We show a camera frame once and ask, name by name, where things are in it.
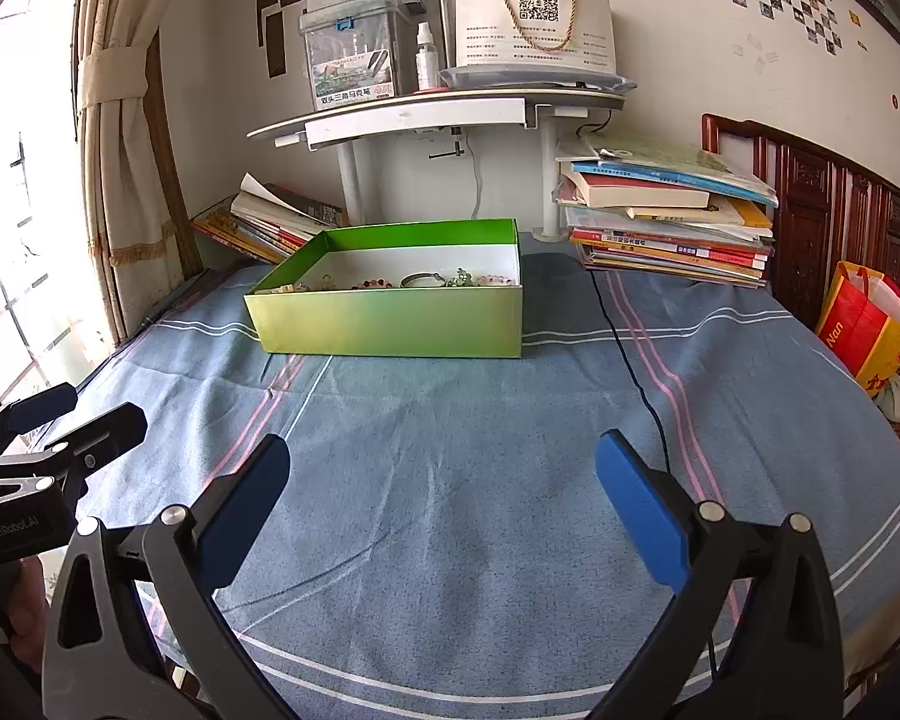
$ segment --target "bed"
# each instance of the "bed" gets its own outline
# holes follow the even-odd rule
[[[594,446],[618,427],[651,466],[662,448],[590,275],[562,247],[525,244],[522,268],[520,360],[271,356],[242,300],[266,268],[205,274],[45,442],[122,401],[144,409],[144,445],[82,500],[117,527],[285,437],[287,488],[216,601],[301,717],[583,717],[670,592],[608,504]],[[768,290],[623,271],[597,285],[679,482],[738,518],[808,514],[845,638],[874,628],[900,596],[900,442],[864,391]],[[708,678],[703,655],[687,689]]]

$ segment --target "stack of books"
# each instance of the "stack of books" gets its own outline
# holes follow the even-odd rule
[[[192,221],[194,228],[226,247],[278,264],[322,230],[347,225],[346,211],[261,184],[249,173],[240,191]]]
[[[628,135],[562,143],[570,240],[591,269],[762,287],[778,204],[771,187],[707,151]]]

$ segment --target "wooden headboard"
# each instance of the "wooden headboard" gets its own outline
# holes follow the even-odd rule
[[[813,329],[836,264],[850,260],[900,286],[900,187],[845,156],[760,122],[703,114],[703,148],[722,133],[752,141],[758,178],[775,186],[773,296]]]

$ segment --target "blue gripper pad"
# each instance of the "blue gripper pad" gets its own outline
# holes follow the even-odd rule
[[[619,430],[600,436],[596,466],[650,576],[679,593],[690,573],[693,501],[673,476],[649,469]]]

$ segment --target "gold rope handle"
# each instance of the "gold rope handle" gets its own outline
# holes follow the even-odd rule
[[[527,33],[525,33],[524,28],[520,26],[519,21],[516,18],[516,13],[514,13],[514,6],[509,3],[509,0],[503,0],[504,5],[506,5],[506,10],[509,10],[511,14],[511,18],[514,20],[514,28],[517,31],[517,34],[523,38],[524,42],[530,46],[532,49],[536,49],[539,52],[558,52],[560,49],[564,49],[567,44],[570,42],[570,39],[573,37],[573,25],[577,20],[577,0],[570,0],[570,23],[567,25],[567,35],[563,38],[555,46],[542,46],[540,43],[533,40],[533,38],[527,37]]]

